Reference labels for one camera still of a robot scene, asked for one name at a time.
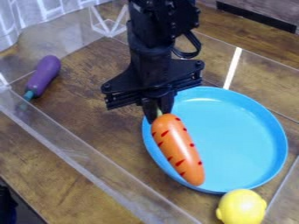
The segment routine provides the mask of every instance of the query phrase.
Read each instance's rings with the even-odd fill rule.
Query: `toy lemon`
[[[266,210],[262,197],[251,190],[239,189],[223,195],[217,215],[225,224],[261,224]]]

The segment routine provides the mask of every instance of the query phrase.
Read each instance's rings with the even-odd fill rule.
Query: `wooden table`
[[[203,6],[201,21],[202,25],[197,31],[290,67],[299,68],[298,36]],[[19,57],[20,65],[24,63],[26,54],[18,55],[20,47],[23,42],[2,53],[0,63],[6,63],[12,57]],[[231,56],[231,51],[235,49],[229,45],[227,48],[229,50],[223,52],[217,49],[203,52],[202,58],[211,64],[205,74],[207,77],[205,85],[223,84],[225,77],[221,70],[227,69],[231,58],[226,58],[226,55]],[[201,217],[203,223],[221,223],[215,219],[221,196],[194,193],[174,182],[146,153],[140,134],[143,119],[140,108],[128,106],[114,111],[106,110],[99,85],[124,70],[128,61],[127,46],[114,39],[103,38],[87,45],[62,59],[60,77],[34,104],[159,193],[167,195],[183,209],[191,210],[191,215]],[[250,77],[249,73],[245,73],[231,88],[257,98],[261,98],[262,94],[262,100],[274,108],[289,135],[290,155],[285,169],[267,185],[257,189],[270,201],[299,152],[297,120],[299,113],[298,108],[290,106],[298,105],[299,86],[294,85],[298,77],[289,75],[285,79],[283,76],[259,73],[261,71],[265,71],[265,68],[262,70],[259,67],[254,68],[255,75]],[[19,94],[24,91],[26,79],[27,77],[12,84]],[[269,83],[269,91],[262,93],[259,90],[263,81]],[[274,93],[278,93],[283,99],[282,105],[277,103]],[[2,178],[47,222],[63,224],[142,222],[4,114],[0,114],[0,126]],[[131,153],[130,156],[124,156],[124,150]],[[140,164],[146,164],[148,169],[136,169]]]

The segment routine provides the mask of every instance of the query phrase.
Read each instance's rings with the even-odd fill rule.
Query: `wooden surface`
[[[198,31],[299,67],[298,37],[283,31],[205,7]],[[222,86],[235,47],[218,45],[219,42],[202,36],[201,39],[206,47],[201,55],[207,63],[205,85]],[[287,73],[283,77],[271,75],[269,71],[274,64],[269,61],[258,64],[257,57],[251,56],[246,57],[245,72],[231,87],[259,97],[277,112],[290,143],[283,171],[257,189],[270,201],[299,152],[299,129],[294,121],[298,110],[293,106],[298,101],[295,93],[299,85],[295,85],[295,74]],[[146,153],[140,136],[140,108],[130,106],[114,111],[106,110],[99,85],[123,71],[128,61],[126,45],[108,38],[94,42],[62,60],[60,77],[34,104],[203,223],[221,223],[215,220],[221,196],[195,192],[174,182]],[[254,80],[250,79],[251,70],[246,69],[253,64],[257,65]],[[266,81],[261,82],[259,77],[270,81],[263,93],[259,90],[265,88]],[[26,78],[14,84],[18,93],[24,91],[24,82]],[[271,98],[274,91],[281,94],[282,100],[278,103]],[[140,223],[4,115],[0,123],[2,177],[50,223]]]
[[[299,3],[297,0],[198,0],[198,2],[213,8],[217,8],[217,2],[222,2],[270,18],[285,21],[291,25],[299,26]]]

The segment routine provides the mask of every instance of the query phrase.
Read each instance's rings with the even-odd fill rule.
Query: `toy carrot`
[[[182,119],[174,114],[158,116],[152,123],[154,140],[174,169],[194,186],[205,181],[199,152]]]

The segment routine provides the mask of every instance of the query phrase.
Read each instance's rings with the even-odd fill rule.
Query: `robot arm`
[[[143,107],[152,123],[162,113],[170,113],[178,91],[202,84],[205,63],[193,60],[202,43],[191,29],[199,26],[201,10],[191,0],[130,0],[127,40],[131,62],[127,70],[102,86],[107,108],[135,103]],[[175,48],[175,39],[185,35],[195,52]],[[173,59],[175,53],[181,59]]]

